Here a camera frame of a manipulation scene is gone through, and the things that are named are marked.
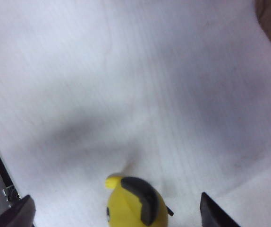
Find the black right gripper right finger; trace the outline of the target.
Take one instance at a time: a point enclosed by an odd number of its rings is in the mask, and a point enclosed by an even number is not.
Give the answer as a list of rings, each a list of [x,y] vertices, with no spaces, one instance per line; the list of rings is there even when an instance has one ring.
[[[201,222],[203,227],[240,227],[207,193],[201,194]]]

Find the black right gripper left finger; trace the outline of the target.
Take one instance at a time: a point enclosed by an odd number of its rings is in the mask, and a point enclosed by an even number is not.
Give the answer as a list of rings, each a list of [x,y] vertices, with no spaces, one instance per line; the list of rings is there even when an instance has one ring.
[[[0,215],[0,227],[32,227],[35,213],[35,202],[26,195]]]

